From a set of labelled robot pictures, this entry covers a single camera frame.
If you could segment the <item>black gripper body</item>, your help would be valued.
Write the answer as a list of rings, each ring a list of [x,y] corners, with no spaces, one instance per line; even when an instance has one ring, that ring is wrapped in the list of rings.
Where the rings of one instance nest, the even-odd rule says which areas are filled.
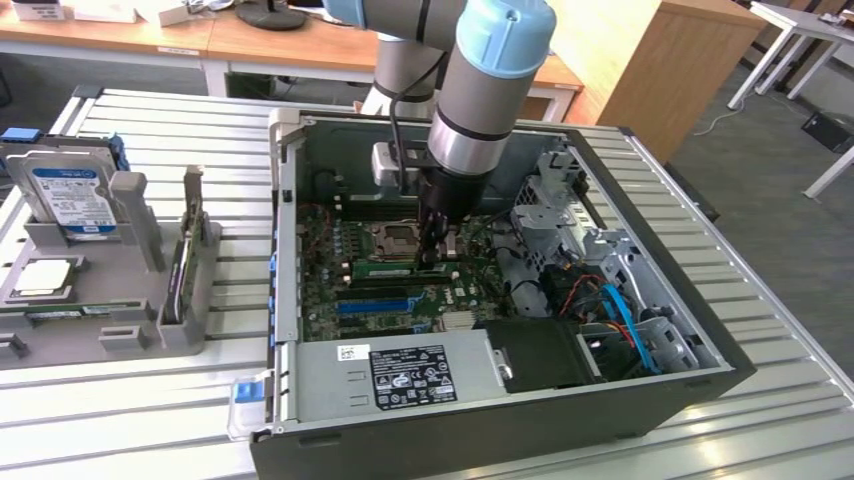
[[[419,220],[442,217],[460,223],[479,205],[486,189],[486,175],[462,175],[444,168],[420,172]]]

